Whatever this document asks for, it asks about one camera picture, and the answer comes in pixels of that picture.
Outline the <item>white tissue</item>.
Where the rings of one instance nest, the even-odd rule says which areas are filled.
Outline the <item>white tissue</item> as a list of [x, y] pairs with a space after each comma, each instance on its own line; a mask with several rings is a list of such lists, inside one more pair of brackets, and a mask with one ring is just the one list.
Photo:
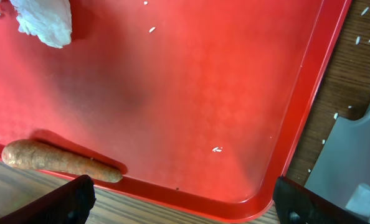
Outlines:
[[69, 0], [11, 0], [17, 12], [18, 31], [33, 35], [49, 47], [61, 49], [72, 41]]

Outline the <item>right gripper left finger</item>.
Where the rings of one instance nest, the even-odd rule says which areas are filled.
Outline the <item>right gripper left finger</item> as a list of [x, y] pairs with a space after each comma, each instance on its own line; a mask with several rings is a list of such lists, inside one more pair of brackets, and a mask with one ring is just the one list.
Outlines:
[[84, 224], [95, 205], [94, 182], [81, 175], [0, 218], [0, 224]]

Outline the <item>orange carrot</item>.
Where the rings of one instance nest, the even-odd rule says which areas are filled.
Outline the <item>orange carrot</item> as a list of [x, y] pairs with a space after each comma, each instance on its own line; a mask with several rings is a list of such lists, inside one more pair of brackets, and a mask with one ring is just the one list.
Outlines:
[[27, 139], [7, 144], [1, 153], [6, 165], [25, 170], [48, 170], [74, 175], [88, 175], [109, 183], [119, 182], [121, 172], [101, 162], [56, 147]]

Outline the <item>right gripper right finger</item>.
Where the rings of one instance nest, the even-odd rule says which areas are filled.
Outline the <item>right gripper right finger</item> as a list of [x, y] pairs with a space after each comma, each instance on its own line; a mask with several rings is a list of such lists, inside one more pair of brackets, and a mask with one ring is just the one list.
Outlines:
[[368, 224], [285, 176], [278, 177], [272, 198], [280, 224]]

